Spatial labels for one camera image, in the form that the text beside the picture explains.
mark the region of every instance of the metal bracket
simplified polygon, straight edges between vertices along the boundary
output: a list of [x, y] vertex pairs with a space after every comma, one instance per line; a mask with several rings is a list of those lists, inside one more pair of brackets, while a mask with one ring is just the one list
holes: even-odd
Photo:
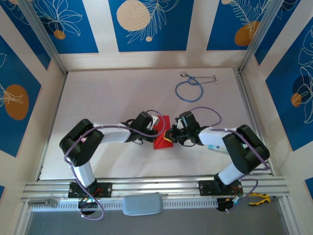
[[[111, 198], [112, 183], [96, 183], [94, 185], [93, 196], [97, 198]], [[76, 182], [69, 184], [68, 198], [85, 198], [88, 197], [86, 193], [80, 188]]]
[[214, 180], [203, 180], [199, 181], [198, 184], [200, 196], [230, 196], [243, 194], [242, 185], [238, 180], [225, 188], [218, 188]]
[[49, 206], [53, 208], [58, 207], [58, 202], [54, 199], [39, 199], [39, 200], [30, 200], [28, 201], [29, 206]]

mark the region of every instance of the gray floor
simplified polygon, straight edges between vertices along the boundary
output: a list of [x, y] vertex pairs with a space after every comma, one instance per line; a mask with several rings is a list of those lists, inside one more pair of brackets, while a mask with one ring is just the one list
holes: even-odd
[[163, 210], [149, 216], [125, 216], [107, 211], [100, 221], [82, 219], [78, 212], [33, 212], [27, 235], [287, 235], [278, 201], [248, 206], [229, 214], [216, 209]]

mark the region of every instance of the stethoscope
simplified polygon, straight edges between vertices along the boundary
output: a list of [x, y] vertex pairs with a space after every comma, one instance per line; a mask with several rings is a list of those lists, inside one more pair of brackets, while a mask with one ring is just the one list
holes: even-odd
[[[187, 81], [183, 81], [183, 82], [180, 82], [176, 85], [175, 87], [175, 93], [176, 95], [181, 99], [181, 100], [184, 100], [186, 102], [196, 102], [198, 101], [199, 99], [201, 99], [202, 95], [203, 95], [203, 86], [202, 84], [205, 84], [205, 83], [211, 83], [211, 82], [215, 82], [215, 84], [217, 84], [217, 79], [216, 79], [216, 76], [215, 74], [213, 73], [212, 76], [190, 76], [187, 72], [185, 71], [182, 71], [180, 72], [180, 75], [182, 77], [189, 77]], [[207, 82], [199, 82], [197, 79], [200, 79], [200, 78], [211, 78], [212, 81], [207, 81]], [[191, 86], [200, 86], [200, 89], [201, 89], [201, 94], [200, 96], [197, 98], [197, 99], [194, 99], [194, 100], [189, 100], [189, 99], [185, 99], [183, 97], [181, 97], [178, 92], [177, 92], [177, 88], [181, 85], [181, 84], [184, 84], [184, 83], [188, 83], [190, 84]]]

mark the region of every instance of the metal frame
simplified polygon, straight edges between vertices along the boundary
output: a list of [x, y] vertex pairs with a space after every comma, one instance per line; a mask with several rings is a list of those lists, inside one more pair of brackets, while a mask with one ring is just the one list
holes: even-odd
[[49, 136], [48, 136], [47, 142], [44, 145], [44, 149], [43, 149], [42, 155], [40, 157], [40, 161], [39, 161], [39, 164], [38, 164], [38, 168], [37, 168], [37, 172], [36, 172], [34, 181], [38, 181], [39, 180], [39, 177], [40, 177], [40, 174], [41, 174], [41, 170], [43, 168], [43, 164], [44, 164], [44, 161], [45, 161], [45, 156], [47, 154], [48, 145], [49, 145], [49, 142], [50, 142], [50, 139], [51, 139], [54, 122], [55, 122], [55, 119], [57, 117], [57, 113], [58, 113], [58, 109], [59, 109], [59, 106], [60, 106], [60, 102], [61, 102], [61, 98], [62, 98], [64, 87], [65, 87], [66, 79], [67, 79], [67, 76], [65, 77], [65, 79], [63, 81], [62, 89], [61, 89], [60, 93], [58, 94], [58, 102], [57, 102], [57, 105], [55, 107], [54, 117], [53, 117], [50, 129], [49, 129]]
[[45, 30], [43, 24], [41, 23], [38, 15], [36, 14], [34, 8], [32, 7], [31, 3], [28, 0], [17, 0], [17, 3], [50, 58], [55, 62], [60, 72], [66, 75], [67, 71], [59, 57], [59, 53], [55, 48], [52, 40], [50, 39], [47, 31]]
[[270, 25], [276, 17], [279, 8], [282, 6], [284, 0], [273, 0], [268, 6], [261, 23], [256, 30], [244, 56], [242, 63], [239, 66], [239, 73], [242, 74], [248, 65], [250, 59], [254, 56], [256, 50], [259, 48], [263, 38], [265, 37]]
[[[34, 11], [33, 7], [27, 0], [17, 0], [19, 7], [26, 19], [30, 23], [37, 37], [43, 44], [44, 48], [48, 52], [49, 56], [54, 60], [59, 70], [66, 75], [66, 69], [58, 55], [58, 52], [53, 45], [50, 37], [48, 36], [46, 30], [40, 22], [39, 17]], [[249, 99], [248, 89], [246, 88], [245, 82], [241, 76], [242, 72], [245, 70], [246, 65], [249, 60], [253, 57], [255, 51], [260, 45], [263, 37], [265, 36], [270, 24], [272, 23], [276, 13], [278, 12], [282, 2], [284, 0], [272, 1], [266, 11], [262, 22], [253, 37], [250, 46], [246, 51], [246, 55], [239, 67], [239, 69], [234, 69], [235, 77], [237, 80], [237, 84], [239, 86], [239, 90], [241, 92], [241, 96], [243, 102], [246, 107], [247, 114], [251, 120], [252, 128], [255, 130], [257, 135], [263, 140], [262, 133], [258, 125], [258, 120], [256, 118], [255, 112], [253, 110], [253, 105]], [[52, 127], [54, 124], [54, 120], [50, 129], [50, 135], [52, 132]], [[45, 158], [46, 147], [42, 154], [42, 159], [40, 161], [40, 165], [38, 168], [38, 172], [36, 175], [36, 179], [38, 179], [43, 160]], [[287, 184], [283, 177], [275, 176], [275, 167], [272, 164], [271, 160], [268, 161], [271, 172], [265, 172], [265, 174], [253, 174], [251, 178], [259, 180], [258, 192], [259, 193], [269, 193], [277, 196], [283, 196], [280, 199], [280, 205], [282, 208], [282, 212], [288, 227], [290, 234], [302, 234], [301, 226], [299, 226], [299, 221], [296, 219], [294, 212], [292, 211], [292, 203], [289, 195], [289, 191], [287, 188]], [[149, 192], [158, 192], [161, 194], [164, 200], [167, 200], [169, 203], [176, 202], [177, 200], [187, 200], [194, 201], [195, 203], [199, 200], [202, 201], [211, 201], [211, 197], [201, 197], [199, 190], [196, 187], [196, 183], [199, 180], [212, 180], [213, 176], [180, 176], [180, 177], [150, 177], [150, 178], [126, 178], [126, 179], [98, 179], [99, 182], [111, 182], [113, 183], [112, 187], [112, 197], [107, 199], [102, 199], [105, 205], [108, 207], [115, 208], [120, 210], [120, 199], [126, 195], [130, 194], [140, 194], [140, 193], [149, 193]], [[73, 206], [77, 204], [77, 199], [68, 199], [68, 189], [69, 183], [73, 180], [53, 180], [53, 181], [37, 181], [32, 183], [27, 183], [24, 189], [24, 193], [22, 195], [22, 206], [21, 206], [21, 215], [19, 217], [18, 225], [15, 229], [15, 234], [24, 234], [28, 220], [30, 217], [30, 213], [32, 210], [71, 210], [75, 209]], [[254, 186], [253, 181], [242, 181], [244, 193], [249, 192]], [[32, 199], [57, 199], [60, 204], [58, 208], [53, 209], [50, 207], [32, 207], [29, 206], [26, 202]]]

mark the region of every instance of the black mounting plate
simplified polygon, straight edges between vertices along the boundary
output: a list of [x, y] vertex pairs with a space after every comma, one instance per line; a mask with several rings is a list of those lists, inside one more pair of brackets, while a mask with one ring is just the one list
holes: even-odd
[[[96, 189], [98, 192], [94, 197], [96, 198], [111, 198], [112, 193], [112, 183], [96, 183]], [[79, 187], [76, 182], [71, 182], [69, 184], [68, 198], [85, 198], [88, 197], [86, 193]]]
[[198, 182], [200, 196], [230, 196], [238, 195], [233, 188], [242, 189], [242, 185], [239, 180], [234, 181], [225, 188], [218, 188], [216, 181], [214, 180], [201, 180]]

